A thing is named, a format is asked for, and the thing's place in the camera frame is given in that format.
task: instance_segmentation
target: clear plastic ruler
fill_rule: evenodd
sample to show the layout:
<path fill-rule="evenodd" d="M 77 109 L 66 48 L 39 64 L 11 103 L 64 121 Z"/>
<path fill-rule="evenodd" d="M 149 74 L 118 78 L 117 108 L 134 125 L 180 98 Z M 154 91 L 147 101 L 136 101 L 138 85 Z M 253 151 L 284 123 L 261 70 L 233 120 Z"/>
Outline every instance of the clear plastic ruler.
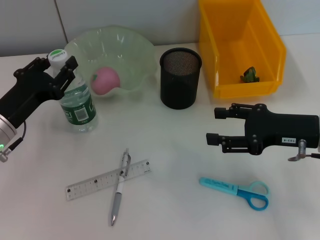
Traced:
<path fill-rule="evenodd" d="M 93 194 L 101 189 L 106 189 L 117 184 L 119 180 L 119 174 L 121 174 L 121 171 L 125 171 L 125 168 L 126 167 L 122 167 L 113 171 L 109 171 L 107 173 L 67 186 L 65 188 L 66 200 L 70 201 L 88 194 Z M 149 172 L 151 172 L 151 168 L 148 160 L 132 163 L 130 164 L 128 174 L 124 181 Z"/>

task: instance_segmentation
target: plastic bottle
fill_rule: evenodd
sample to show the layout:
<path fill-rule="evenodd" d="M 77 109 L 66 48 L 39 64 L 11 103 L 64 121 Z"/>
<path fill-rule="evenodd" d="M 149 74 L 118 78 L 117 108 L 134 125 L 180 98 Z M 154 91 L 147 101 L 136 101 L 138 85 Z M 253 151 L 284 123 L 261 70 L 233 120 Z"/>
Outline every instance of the plastic bottle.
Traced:
<path fill-rule="evenodd" d="M 48 59 L 53 69 L 52 76 L 56 77 L 69 56 L 65 50 L 57 49 L 49 53 Z M 64 97 L 59 102 L 72 128 L 76 132 L 89 132 L 98 125 L 96 108 L 82 76 L 77 69 L 73 73 L 75 79 L 65 90 Z"/>

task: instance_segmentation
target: green translucent bowl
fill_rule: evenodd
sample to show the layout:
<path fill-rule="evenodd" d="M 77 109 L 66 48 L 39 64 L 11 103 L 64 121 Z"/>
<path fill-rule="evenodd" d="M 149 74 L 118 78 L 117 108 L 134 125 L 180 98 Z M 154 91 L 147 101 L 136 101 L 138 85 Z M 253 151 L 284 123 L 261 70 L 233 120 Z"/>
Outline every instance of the green translucent bowl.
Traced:
<path fill-rule="evenodd" d="M 92 95 L 109 97 L 118 91 L 137 89 L 145 77 L 157 70 L 155 46 L 139 33 L 125 27 L 107 26 L 83 33 L 64 48 L 75 56 L 78 72 L 86 81 Z M 119 75 L 120 87 L 105 95 L 91 89 L 92 75 L 102 67 L 111 67 Z"/>

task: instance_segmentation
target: pen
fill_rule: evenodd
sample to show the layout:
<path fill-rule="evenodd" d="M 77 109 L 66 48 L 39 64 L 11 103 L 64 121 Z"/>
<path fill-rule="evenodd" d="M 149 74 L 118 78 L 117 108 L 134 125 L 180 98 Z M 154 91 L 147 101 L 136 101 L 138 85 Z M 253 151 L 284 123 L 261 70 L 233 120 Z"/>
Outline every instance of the pen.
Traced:
<path fill-rule="evenodd" d="M 121 168 L 124 168 L 124 169 L 122 169 L 119 174 L 118 185 L 116 187 L 116 191 L 114 195 L 113 206 L 111 211 L 111 226 L 115 224 L 116 219 L 118 217 L 121 197 L 122 197 L 122 190 L 124 188 L 124 180 L 128 175 L 130 162 L 131 162 L 131 157 L 129 155 L 129 148 L 127 148 L 123 153 L 122 163 L 121 163 Z"/>

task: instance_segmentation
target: blue scissors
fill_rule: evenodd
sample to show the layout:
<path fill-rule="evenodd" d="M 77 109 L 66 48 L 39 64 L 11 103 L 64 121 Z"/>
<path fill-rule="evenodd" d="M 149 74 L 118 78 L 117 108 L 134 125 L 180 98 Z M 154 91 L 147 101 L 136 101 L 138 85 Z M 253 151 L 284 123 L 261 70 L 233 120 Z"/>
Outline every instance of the blue scissors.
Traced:
<path fill-rule="evenodd" d="M 201 177 L 199 182 L 202 186 L 205 186 L 207 188 L 215 189 L 227 194 L 239 196 L 246 199 L 249 206 L 256 211 L 265 210 L 269 205 L 269 200 L 268 200 L 268 196 L 270 194 L 269 188 L 262 181 L 255 181 L 251 183 L 249 186 L 241 186 L 241 185 L 235 185 L 235 184 L 231 184 L 223 181 L 217 181 L 211 178 Z M 253 191 L 253 188 L 256 186 L 263 186 L 266 190 L 266 193 Z M 256 207 L 251 202 L 251 199 L 259 199 L 263 201 L 265 205 L 263 207 Z"/>

